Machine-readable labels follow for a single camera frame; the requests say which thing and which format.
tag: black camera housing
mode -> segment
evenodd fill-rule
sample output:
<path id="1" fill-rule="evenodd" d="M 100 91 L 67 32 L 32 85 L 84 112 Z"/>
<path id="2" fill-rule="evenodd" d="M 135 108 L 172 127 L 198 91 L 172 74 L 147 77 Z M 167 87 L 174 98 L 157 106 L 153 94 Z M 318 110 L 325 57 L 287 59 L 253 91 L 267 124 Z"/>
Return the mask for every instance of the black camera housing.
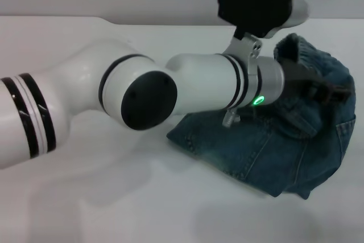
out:
<path id="1" fill-rule="evenodd" d="M 290 18 L 293 0 L 218 0 L 218 16 L 237 26 L 235 37 L 248 32 L 264 38 Z"/>

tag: metal bracket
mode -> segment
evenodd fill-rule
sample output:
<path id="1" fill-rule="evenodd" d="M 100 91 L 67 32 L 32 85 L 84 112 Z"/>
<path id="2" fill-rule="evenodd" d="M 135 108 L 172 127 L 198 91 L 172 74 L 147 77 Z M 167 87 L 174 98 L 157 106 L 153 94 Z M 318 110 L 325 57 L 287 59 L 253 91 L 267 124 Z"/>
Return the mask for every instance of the metal bracket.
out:
<path id="1" fill-rule="evenodd" d="M 231 40 L 230 45 L 224 52 L 224 54 L 236 56 L 242 62 L 244 62 L 250 81 L 249 84 L 253 84 L 254 82 L 256 82 L 256 84 L 258 85 L 258 65 L 256 59 L 260 54 L 262 45 L 262 41 L 260 41 L 255 36 L 245 34 L 242 40 L 233 37 L 233 40 Z M 225 114 L 222 125 L 226 128 L 230 128 L 232 124 L 237 121 L 240 121 L 240 117 L 237 114 L 237 109 L 229 109 Z"/>

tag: white table surface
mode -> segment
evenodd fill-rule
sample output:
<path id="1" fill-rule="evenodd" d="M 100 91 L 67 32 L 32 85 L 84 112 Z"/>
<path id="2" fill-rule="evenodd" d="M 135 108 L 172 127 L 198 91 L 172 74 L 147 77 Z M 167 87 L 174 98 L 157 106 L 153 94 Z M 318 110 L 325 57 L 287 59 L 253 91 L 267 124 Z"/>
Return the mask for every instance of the white table surface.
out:
<path id="1" fill-rule="evenodd" d="M 307 201 L 289 194 L 274 199 L 184 155 L 165 137 L 178 117 L 136 133 L 88 112 L 74 119 L 64 147 L 0 171 L 0 242 L 363 243 L 364 20 L 310 20 L 265 41 L 262 54 L 272 55 L 290 32 L 340 59 L 357 87 L 357 124 L 342 167 Z M 164 64 L 177 53 L 222 52 L 232 33 L 231 27 L 0 17 L 0 77 L 57 63 L 105 37 Z"/>

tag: jacket seam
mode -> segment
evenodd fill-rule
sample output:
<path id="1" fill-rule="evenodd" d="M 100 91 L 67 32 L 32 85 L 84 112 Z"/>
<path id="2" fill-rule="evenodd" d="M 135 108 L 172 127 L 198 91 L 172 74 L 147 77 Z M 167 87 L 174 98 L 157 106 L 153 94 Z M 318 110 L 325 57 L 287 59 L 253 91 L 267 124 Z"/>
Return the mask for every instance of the jacket seam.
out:
<path id="1" fill-rule="evenodd" d="M 342 151 L 342 141 L 341 141 L 342 130 L 338 126 L 336 126 L 336 134 L 337 134 L 337 138 L 339 139 L 339 143 L 340 143 L 340 158 L 342 161 L 344 159 L 344 152 Z"/>
<path id="2" fill-rule="evenodd" d="M 263 149 L 266 147 L 267 143 L 269 142 L 269 140 L 272 137 L 272 133 L 269 135 L 269 137 L 267 138 L 266 142 L 263 144 L 262 148 L 259 150 L 259 152 L 257 153 L 255 159 L 253 160 L 253 162 L 250 165 L 249 170 L 247 171 L 247 173 L 244 176 L 244 179 L 246 179 L 250 173 L 250 170 L 252 169 L 252 167 L 254 166 L 255 162 L 257 161 L 257 158 L 259 157 L 259 155 L 261 154 L 261 152 L 263 151 Z"/>
<path id="3" fill-rule="evenodd" d="M 302 154 L 301 154 L 301 158 L 300 158 L 300 161 L 299 161 L 298 166 L 297 166 L 297 171 L 296 171 L 296 176 L 295 176 L 295 182 L 293 183 L 293 185 L 296 184 L 297 181 L 298 181 L 298 175 L 299 175 L 299 172 L 300 172 L 301 164 L 302 164 L 302 161 L 303 161 L 303 156 L 304 156 L 304 154 L 306 152 L 307 146 L 308 146 L 308 142 L 306 142 L 305 147 L 303 148 L 303 151 L 302 151 Z"/>

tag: jacket pocket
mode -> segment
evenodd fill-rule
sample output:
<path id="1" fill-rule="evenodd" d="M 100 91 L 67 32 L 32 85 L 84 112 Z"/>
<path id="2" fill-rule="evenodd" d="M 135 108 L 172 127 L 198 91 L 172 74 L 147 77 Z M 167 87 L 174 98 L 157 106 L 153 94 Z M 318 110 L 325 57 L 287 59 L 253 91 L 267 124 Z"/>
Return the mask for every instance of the jacket pocket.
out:
<path id="1" fill-rule="evenodd" d="M 341 160 L 343 160 L 346 149 L 348 148 L 351 135 L 354 131 L 356 116 L 349 122 L 344 122 L 336 126 L 336 132 L 340 141 Z"/>
<path id="2" fill-rule="evenodd" d="M 271 137 L 271 126 L 264 117 L 242 117 L 242 122 L 233 125 L 223 136 L 226 142 L 218 145 L 219 160 L 223 163 L 221 170 L 245 181 Z"/>

